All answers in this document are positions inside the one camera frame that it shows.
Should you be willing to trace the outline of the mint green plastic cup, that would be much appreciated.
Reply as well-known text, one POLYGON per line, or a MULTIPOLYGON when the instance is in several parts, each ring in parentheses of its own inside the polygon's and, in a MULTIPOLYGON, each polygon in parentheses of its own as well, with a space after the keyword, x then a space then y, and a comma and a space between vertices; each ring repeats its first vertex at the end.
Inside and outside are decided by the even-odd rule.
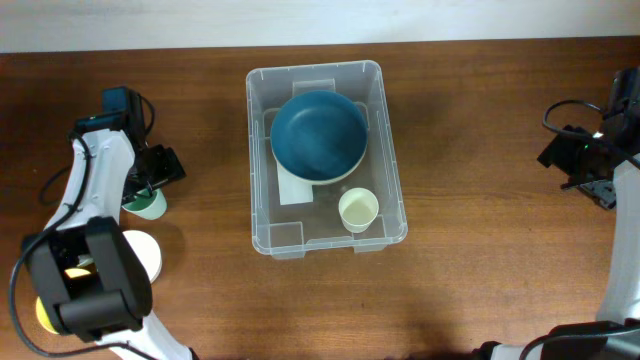
POLYGON ((135 197, 134 201, 124 204, 122 208, 140 218, 157 220, 167 211, 168 203, 160 189, 152 193, 144 190, 135 197))

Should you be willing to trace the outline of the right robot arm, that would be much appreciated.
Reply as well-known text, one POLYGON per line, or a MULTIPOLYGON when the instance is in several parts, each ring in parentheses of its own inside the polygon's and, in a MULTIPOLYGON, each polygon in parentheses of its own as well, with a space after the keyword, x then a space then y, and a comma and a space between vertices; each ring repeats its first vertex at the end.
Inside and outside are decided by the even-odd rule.
POLYGON ((594 203, 616 213, 608 283, 593 322, 558 325, 526 345, 485 342, 475 359, 638 359, 639 357, 639 70, 617 72, 599 129, 558 128, 538 157, 594 203))

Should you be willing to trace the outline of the cream large bowl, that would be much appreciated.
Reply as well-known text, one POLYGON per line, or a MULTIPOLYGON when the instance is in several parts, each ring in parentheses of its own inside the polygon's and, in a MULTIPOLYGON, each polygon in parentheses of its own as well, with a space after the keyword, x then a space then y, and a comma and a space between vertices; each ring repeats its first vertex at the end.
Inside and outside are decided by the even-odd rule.
POLYGON ((309 180, 309 179, 305 179, 303 177, 297 176, 295 174, 293 174, 291 171, 285 169, 281 163, 277 160, 277 158, 275 157, 275 155, 273 155, 274 160, 277 164, 277 168, 281 169, 284 173, 288 174, 289 176, 293 177, 294 179, 301 181, 303 183, 309 184, 309 185, 317 185, 317 186, 325 186, 325 185, 330 185, 330 184, 334 184, 337 183, 339 181, 344 180, 345 178, 349 177, 354 171, 356 171, 356 169, 360 166, 360 164, 363 162, 364 158, 366 157, 366 151, 365 153, 360 157, 360 159, 356 162, 356 164, 351 167, 347 172, 345 172, 344 174, 338 176, 338 177, 334 177, 328 180, 309 180))

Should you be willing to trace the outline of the cream plastic cup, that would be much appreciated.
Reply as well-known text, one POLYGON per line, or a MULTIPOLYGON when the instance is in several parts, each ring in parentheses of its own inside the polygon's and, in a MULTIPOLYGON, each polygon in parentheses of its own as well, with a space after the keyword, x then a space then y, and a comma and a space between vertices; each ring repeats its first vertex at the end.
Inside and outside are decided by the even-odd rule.
POLYGON ((352 233, 362 233, 369 228, 380 210, 376 195, 366 188, 346 191, 338 203, 343 226, 352 233))

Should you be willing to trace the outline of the clear plastic storage container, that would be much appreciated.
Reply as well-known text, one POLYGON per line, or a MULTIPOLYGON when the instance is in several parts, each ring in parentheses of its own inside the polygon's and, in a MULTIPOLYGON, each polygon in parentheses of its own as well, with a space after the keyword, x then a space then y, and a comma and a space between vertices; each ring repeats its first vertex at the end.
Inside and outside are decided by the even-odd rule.
POLYGON ((246 77, 252 244, 276 259, 302 258, 314 250, 351 247, 380 251, 408 233, 405 206, 393 143, 381 67, 372 60, 256 68, 246 77), (349 98, 367 121, 366 157, 349 177, 334 184, 312 185, 310 203, 280 204, 277 164, 270 130, 280 108, 314 90, 349 98), (342 224, 338 203, 352 188, 373 192, 378 216, 362 233, 342 224))

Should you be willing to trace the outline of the blue large bowl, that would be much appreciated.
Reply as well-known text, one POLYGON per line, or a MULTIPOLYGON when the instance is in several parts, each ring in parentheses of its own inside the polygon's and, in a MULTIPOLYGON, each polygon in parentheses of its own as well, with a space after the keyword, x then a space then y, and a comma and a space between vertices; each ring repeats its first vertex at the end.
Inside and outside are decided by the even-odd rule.
POLYGON ((317 90, 281 107, 270 138, 274 157, 286 171, 307 181, 329 182, 347 175, 364 157, 368 127, 351 100, 317 90))

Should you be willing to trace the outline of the yellow small bowl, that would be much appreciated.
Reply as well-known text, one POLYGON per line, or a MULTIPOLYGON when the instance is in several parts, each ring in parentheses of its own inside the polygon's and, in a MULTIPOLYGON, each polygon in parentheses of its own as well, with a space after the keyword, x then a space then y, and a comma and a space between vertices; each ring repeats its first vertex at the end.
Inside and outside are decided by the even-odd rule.
MULTIPOLYGON (((84 276, 88 276, 91 274, 91 272, 89 270, 83 269, 83 268, 70 268, 70 269, 66 269, 64 271, 65 276, 68 279, 76 279, 76 278, 80 278, 80 277, 84 277, 84 276)), ((39 324, 49 333, 52 333, 54 335, 58 335, 58 332, 55 330, 51 320, 49 319, 49 316, 46 312, 46 309, 44 307, 44 304, 41 300, 40 297, 36 298, 36 302, 35 302, 35 313, 36 313, 36 317, 37 320, 39 322, 39 324)))

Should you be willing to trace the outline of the white small bowl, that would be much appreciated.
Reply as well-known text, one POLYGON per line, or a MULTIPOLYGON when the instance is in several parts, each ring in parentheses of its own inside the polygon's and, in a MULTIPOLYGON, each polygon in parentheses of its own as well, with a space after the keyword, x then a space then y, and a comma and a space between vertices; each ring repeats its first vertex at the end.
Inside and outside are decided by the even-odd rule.
POLYGON ((161 273, 162 254, 154 237, 139 230, 126 230, 123 235, 153 283, 161 273))

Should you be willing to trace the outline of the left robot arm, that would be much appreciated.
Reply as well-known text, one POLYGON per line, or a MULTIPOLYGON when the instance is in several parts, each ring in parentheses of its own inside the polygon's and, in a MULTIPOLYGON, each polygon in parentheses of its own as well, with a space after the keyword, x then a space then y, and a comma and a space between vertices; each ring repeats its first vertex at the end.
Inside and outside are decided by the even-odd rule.
POLYGON ((45 228, 24 238, 8 289, 9 315, 21 341, 53 357, 25 333, 17 314, 16 283, 26 268, 54 331, 84 347, 69 356, 112 350, 122 359, 193 359, 152 310, 151 281, 126 240, 123 205, 149 198, 185 176, 172 148, 149 146, 153 105, 121 86, 102 92, 102 111, 75 122, 65 193, 45 228))

